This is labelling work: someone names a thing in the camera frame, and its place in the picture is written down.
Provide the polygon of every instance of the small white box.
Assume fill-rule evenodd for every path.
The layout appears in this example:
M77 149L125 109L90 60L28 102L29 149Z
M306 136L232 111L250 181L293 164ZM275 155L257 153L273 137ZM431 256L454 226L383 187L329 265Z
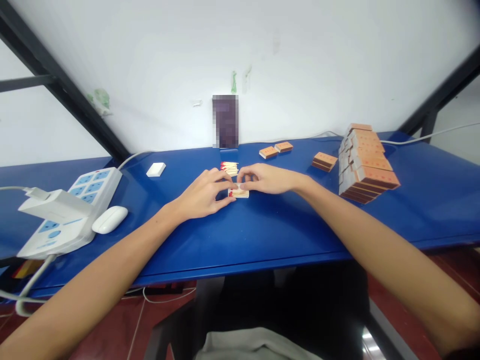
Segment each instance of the small white box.
M164 162L154 162L146 172L146 175L149 178L159 177L160 175L162 175L165 167L166 165Z
M70 221L86 218L93 210L93 206L64 190L50 191L46 200L29 198L20 207L19 211L64 224Z

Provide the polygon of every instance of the blue table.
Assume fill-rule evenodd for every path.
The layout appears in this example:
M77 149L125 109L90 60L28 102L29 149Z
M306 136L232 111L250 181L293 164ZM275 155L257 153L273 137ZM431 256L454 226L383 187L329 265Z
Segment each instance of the blue table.
M380 138L409 139L399 132L382 133ZM200 148L140 155L122 170L124 176L111 202L129 210L125 221L114 232L98 234L89 245L59 257L36 284L33 296L54 294L97 256L179 196L204 169L219 167L221 161L237 161L240 167L267 162L308 174L337 193L338 165L326 173L312 167L311 162L318 151L337 156L340 140L292 140L292 152L269 160L258 154L269 145L266 143L245 144L238 150ZM480 241L480 166L423 142L385 145L385 150L401 187L367 205L357 204L359 207L423 250ZM79 174L106 167L108 161L99 158L4 167L0 168L0 186L68 189ZM166 163L159 178L145 175L153 162ZM3 258L5 254L14 255L40 224L40 219L15 211L23 200L21 193L0 192ZM349 257L327 224L296 194L251 192L249 199L239 199L214 215L179 226L134 284L201 279Z

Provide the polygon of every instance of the power strip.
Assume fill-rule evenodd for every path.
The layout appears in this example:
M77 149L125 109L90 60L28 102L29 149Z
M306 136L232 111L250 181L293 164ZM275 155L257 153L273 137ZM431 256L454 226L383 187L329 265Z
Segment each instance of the power strip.
M92 224L107 210L121 177L122 173L115 167L79 176L68 192L93 205L90 216L64 224L45 220L17 256L42 260L51 254L70 253L90 243L96 234Z

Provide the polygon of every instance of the white wall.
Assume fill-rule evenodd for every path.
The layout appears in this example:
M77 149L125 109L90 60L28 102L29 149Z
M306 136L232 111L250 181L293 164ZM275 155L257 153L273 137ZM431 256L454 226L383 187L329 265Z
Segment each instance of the white wall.
M0 80L33 74L0 41ZM0 93L0 166L108 156L43 86Z
M433 132L480 122L480 76L438 112ZM480 125L435 135L430 144L480 165Z
M234 70L240 142L394 130L480 43L470 0L10 2L131 152L211 146Z

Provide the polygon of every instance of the white cable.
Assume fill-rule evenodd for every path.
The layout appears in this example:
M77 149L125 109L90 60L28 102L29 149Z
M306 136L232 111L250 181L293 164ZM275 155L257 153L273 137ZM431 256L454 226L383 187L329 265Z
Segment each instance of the white cable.
M3 186L0 187L0 190L22 190L24 192L27 192L28 190L30 190L30 188L25 186Z
M15 300L15 301L21 300L21 301L23 301L24 303L39 303L39 304L43 304L43 303L46 303L46 302L47 302L47 300L33 299L33 298L31 298L31 297L21 297L21 296L14 295L14 294L11 294L11 293L6 292L6 291L3 291L3 290L0 290L0 298L5 298L5 299Z
M452 127L452 128L446 129L446 130L431 133L430 135L422 136L422 137L419 137L419 138L416 138L416 139L413 139L413 140L408 140L408 141L403 141L403 142L395 142L395 141L387 141L387 140L381 140L380 142L383 143L383 144L391 144L391 145L406 145L406 144L411 144L411 143L416 143L418 141L422 141L423 139L431 138L432 136L435 136L435 135L438 135L438 134L443 134L443 133L446 133L446 132L449 132L449 131L452 131L452 130L457 130L457 129L466 128L466 127L469 127L469 126L479 125L479 124L480 124L480 122L475 122L473 124L456 126L456 127Z
M338 135L337 133L333 132L333 131L324 131L324 132L321 132L321 133L318 133L316 135L313 135L313 136L309 136L308 139L312 139L312 138L317 138L323 134L326 134L326 133L330 133L330 134L333 134L334 136L340 136ZM298 139L305 139L305 136L301 136L301 137L291 137L289 138L288 140L298 140ZM247 142L242 142L240 145L242 144L253 144L253 143L278 143L278 142L281 142L281 141L285 141L285 138L281 138L281 139L276 139L276 140L268 140L268 141L247 141ZM140 152L137 152L137 153L134 153L133 155L127 157L125 159L124 162L122 162L120 164L119 167L117 167L118 170L121 170L123 169L123 167L125 166L126 163L128 163L130 160L132 160L133 158L136 158L138 155L142 155L142 154L145 154L145 153L154 153L156 150L145 150L145 151L140 151Z
M27 282L27 284L25 285L25 287L23 288L23 290L21 291L20 293L20 297L23 298L25 297L30 289L32 288L32 286L37 282L37 280L39 279L39 277L44 273L44 271L49 267L49 265L57 258L57 255L56 254L51 254L51 255L48 255L45 259L45 261L43 262L43 264L40 266L40 268L36 271L36 273L31 277L30 281ZM25 318L28 318L30 316L32 316L31 313L25 311L24 309L24 301L23 300L18 300L15 304L15 311L16 313L19 315L19 316L23 316Z
M140 291L140 290L142 290L142 287L137 287L136 289L128 290L128 291L125 293L125 295L130 294L130 293L134 293L134 292Z
M321 133L318 133L318 134L315 134L315 135L312 135L312 136L309 136L309 137L305 137L305 136L300 136L300 137L289 137L288 140L299 140L299 139L313 139L313 138L318 138L319 136L323 135L323 134L326 134L326 133L330 133L330 134L333 134L334 136L341 136L341 135L338 135L336 132L333 132L333 131L324 131L324 132L321 132ZM283 141L286 141L286 138L283 137L283 138L279 138L279 139L275 139L275 140L268 140L268 141L247 141L247 142L241 142L240 145L243 145L243 144L254 144L254 143L279 143L279 142L283 142Z
M134 153L132 156L127 157L125 159L125 161L122 162L119 167L117 167L117 169L121 170L125 166L126 163L128 163L130 160L137 157L138 155L145 154L145 153L152 153L152 152L154 152L154 151L153 150L145 150L145 151L140 151L140 152Z
M175 301L175 300L180 300L181 298L184 298L184 297L190 295L191 293L193 293L196 289L197 289L197 288L194 287L192 291L187 292L185 295L176 297L176 298L174 298L174 299L165 300L165 301L152 301L152 300L149 300L149 299L147 298L147 295L145 295L145 287L143 288L142 293L143 293L143 297L145 298L145 300L146 300L147 302L149 302L149 303L151 303L151 304L164 304L164 303L169 303L169 302L172 302L172 301Z

